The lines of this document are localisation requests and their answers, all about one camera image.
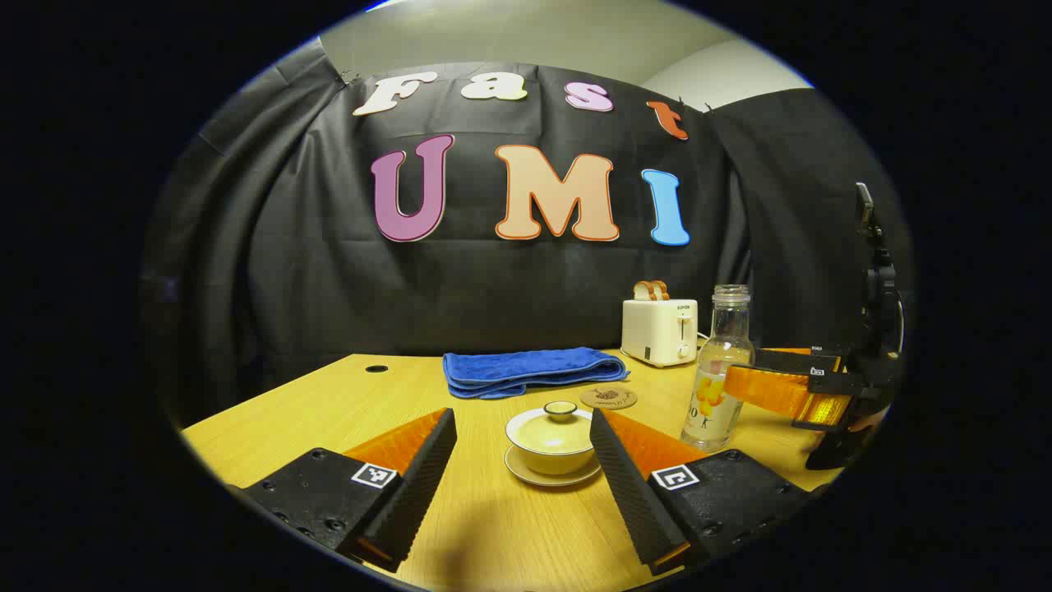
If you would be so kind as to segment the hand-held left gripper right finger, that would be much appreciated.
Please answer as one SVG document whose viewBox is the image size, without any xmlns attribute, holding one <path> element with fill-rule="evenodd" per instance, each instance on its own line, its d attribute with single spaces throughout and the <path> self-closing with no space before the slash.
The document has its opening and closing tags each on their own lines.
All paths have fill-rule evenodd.
<svg viewBox="0 0 1052 592">
<path fill-rule="evenodd" d="M 707 455 L 616 411 L 595 409 L 590 438 L 639 560 L 654 576 L 732 554 L 810 502 L 737 449 Z"/>
</svg>

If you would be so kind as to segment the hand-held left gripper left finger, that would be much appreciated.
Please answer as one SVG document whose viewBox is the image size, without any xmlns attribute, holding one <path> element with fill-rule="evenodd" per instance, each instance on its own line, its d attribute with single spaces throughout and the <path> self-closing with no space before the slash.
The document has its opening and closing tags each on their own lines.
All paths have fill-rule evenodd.
<svg viewBox="0 0 1052 592">
<path fill-rule="evenodd" d="M 456 443 L 454 411 L 440 408 L 345 452 L 313 447 L 239 494 L 339 555 L 397 571 Z"/>
</svg>

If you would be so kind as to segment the clear glass water bottle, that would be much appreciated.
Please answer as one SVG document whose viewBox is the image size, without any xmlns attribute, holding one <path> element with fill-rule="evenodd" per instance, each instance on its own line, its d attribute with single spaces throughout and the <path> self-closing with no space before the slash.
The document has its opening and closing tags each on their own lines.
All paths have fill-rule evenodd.
<svg viewBox="0 0 1052 592">
<path fill-rule="evenodd" d="M 727 446 L 743 409 L 744 402 L 728 394 L 724 383 L 729 368 L 753 363 L 750 300 L 747 285 L 715 286 L 711 331 L 699 350 L 694 389 L 680 435 L 705 453 Z"/>
</svg>

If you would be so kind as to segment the white teacup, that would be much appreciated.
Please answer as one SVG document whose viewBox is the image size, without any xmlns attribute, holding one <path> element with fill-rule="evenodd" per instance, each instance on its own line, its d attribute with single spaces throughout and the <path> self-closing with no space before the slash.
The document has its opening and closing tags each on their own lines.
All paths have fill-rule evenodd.
<svg viewBox="0 0 1052 592">
<path fill-rule="evenodd" d="M 587 461 L 595 457 L 594 446 L 591 447 L 590 450 L 586 450 L 585 452 L 573 455 L 541 455 L 532 452 L 527 452 L 524 450 L 522 451 L 525 452 L 525 462 L 527 467 L 529 467 L 530 469 L 534 469 L 534 471 L 540 472 L 542 474 L 549 474 L 549 475 L 567 474 L 571 471 L 574 471 L 574 469 L 582 468 Z"/>
</svg>

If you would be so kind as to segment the round brown coaster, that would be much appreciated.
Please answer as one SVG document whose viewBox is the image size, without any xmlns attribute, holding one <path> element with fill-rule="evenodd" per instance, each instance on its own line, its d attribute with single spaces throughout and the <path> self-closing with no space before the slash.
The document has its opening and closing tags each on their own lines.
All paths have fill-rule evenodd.
<svg viewBox="0 0 1052 592">
<path fill-rule="evenodd" d="M 635 405 L 639 397 L 626 387 L 595 386 L 582 392 L 579 400 L 594 409 L 627 409 Z"/>
</svg>

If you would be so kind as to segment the white teacup lid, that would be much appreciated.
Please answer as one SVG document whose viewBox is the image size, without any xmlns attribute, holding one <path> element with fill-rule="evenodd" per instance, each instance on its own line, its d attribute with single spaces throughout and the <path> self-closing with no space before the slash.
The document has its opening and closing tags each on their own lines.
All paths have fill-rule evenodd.
<svg viewBox="0 0 1052 592">
<path fill-rule="evenodd" d="M 574 402 L 558 400 L 519 413 L 505 432 L 519 449 L 541 455 L 573 455 L 590 450 L 591 415 Z"/>
</svg>

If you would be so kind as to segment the white saucer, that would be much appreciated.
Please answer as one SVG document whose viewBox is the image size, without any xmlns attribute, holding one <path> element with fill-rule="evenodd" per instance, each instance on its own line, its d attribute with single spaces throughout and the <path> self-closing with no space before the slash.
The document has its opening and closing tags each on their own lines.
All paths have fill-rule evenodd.
<svg viewBox="0 0 1052 592">
<path fill-rule="evenodd" d="M 575 486 L 584 481 L 592 479 L 601 471 L 600 461 L 593 457 L 587 461 L 582 468 L 574 469 L 574 471 L 567 474 L 542 474 L 527 467 L 525 452 L 515 446 L 508 446 L 504 454 L 504 464 L 517 479 L 525 481 L 525 483 L 532 484 L 533 486 L 548 488 Z"/>
</svg>

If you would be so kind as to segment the white toaster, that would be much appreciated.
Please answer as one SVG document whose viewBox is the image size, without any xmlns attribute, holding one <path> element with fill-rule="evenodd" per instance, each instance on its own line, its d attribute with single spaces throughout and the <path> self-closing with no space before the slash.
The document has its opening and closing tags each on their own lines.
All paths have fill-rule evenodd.
<svg viewBox="0 0 1052 592">
<path fill-rule="evenodd" d="M 664 368 L 697 358 L 697 301 L 625 300 L 621 304 L 621 352 Z"/>
</svg>

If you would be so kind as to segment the folded blue towel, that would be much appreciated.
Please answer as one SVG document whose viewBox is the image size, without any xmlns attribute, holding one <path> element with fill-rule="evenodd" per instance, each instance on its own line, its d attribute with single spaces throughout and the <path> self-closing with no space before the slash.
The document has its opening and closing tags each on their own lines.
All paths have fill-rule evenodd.
<svg viewBox="0 0 1052 592">
<path fill-rule="evenodd" d="M 450 394 L 459 400 L 504 400 L 529 387 L 620 382 L 630 375 L 620 358 L 596 349 L 543 349 L 506 354 L 442 356 Z"/>
</svg>

